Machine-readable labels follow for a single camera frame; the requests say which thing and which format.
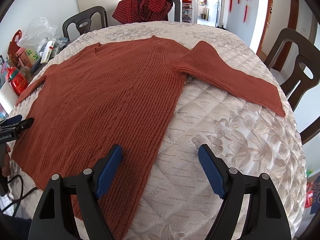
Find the red bag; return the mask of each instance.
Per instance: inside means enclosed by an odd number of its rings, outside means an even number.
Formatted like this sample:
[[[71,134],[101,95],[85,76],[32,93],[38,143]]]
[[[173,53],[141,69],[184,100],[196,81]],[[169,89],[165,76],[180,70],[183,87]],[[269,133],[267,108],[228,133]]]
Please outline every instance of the red bag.
[[[18,40],[20,40],[22,37],[22,31],[18,30],[16,34],[13,36],[12,41],[9,43],[8,48],[8,63],[10,67],[17,67],[18,66],[18,57],[16,55],[17,51],[20,49],[20,47],[17,45]]]

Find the sweater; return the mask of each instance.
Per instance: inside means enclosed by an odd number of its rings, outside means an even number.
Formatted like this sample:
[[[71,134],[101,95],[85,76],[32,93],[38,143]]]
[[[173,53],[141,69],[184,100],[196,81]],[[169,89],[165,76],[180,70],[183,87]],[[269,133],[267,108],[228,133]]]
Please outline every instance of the sweater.
[[[79,174],[113,144],[121,145],[123,160],[100,201],[110,229],[121,239],[135,216],[186,73],[285,115],[274,85],[229,67],[204,41],[192,50],[155,36],[98,43],[51,65],[20,95],[17,104],[44,82],[28,113],[35,121],[16,141],[12,158],[44,190],[52,174]]]
[[[112,17],[122,24],[167,21],[171,0],[122,0]]]

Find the human hand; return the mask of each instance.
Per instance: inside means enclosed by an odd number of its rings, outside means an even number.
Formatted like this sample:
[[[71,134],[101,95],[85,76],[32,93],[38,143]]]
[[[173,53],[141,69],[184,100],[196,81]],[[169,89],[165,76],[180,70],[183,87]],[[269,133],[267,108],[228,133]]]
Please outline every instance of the human hand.
[[[3,165],[1,166],[2,176],[8,177],[10,175],[10,156],[11,152],[9,145],[6,145]]]

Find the quilted floral tablecloth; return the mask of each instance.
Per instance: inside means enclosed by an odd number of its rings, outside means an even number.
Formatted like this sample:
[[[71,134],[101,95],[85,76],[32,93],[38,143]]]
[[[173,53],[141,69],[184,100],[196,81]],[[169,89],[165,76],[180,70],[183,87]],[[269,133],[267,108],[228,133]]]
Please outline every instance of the quilted floral tablecloth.
[[[188,77],[167,128],[144,190],[138,211],[126,239],[205,239],[222,200],[215,195],[198,160],[198,148],[207,143],[217,157],[243,174],[272,178],[286,214],[292,236],[302,219],[306,195],[305,156],[290,105],[266,66],[236,35],[222,29],[197,24],[149,22],[108,27],[82,35],[68,45],[34,78],[52,64],[59,64],[84,47],[100,42],[145,39],[152,35],[173,39],[191,49],[199,41],[210,43],[232,68],[262,78],[277,86],[286,116],[279,117],[257,104]],[[25,118],[42,87],[11,112]],[[34,181],[11,162],[12,175],[24,179],[24,190]],[[19,182],[11,184],[15,198]],[[22,201],[32,218],[42,192]],[[249,196],[243,202],[233,239],[244,225]],[[88,239],[83,222],[76,220],[80,236]]]

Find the red bottle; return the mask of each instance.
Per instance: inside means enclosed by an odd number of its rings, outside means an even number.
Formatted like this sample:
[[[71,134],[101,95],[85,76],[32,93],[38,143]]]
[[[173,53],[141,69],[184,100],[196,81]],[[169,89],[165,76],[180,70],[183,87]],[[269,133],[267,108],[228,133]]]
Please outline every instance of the red bottle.
[[[14,92],[16,92],[18,96],[28,86],[26,78],[19,72],[16,67],[8,68],[7,78],[8,82],[11,83]]]

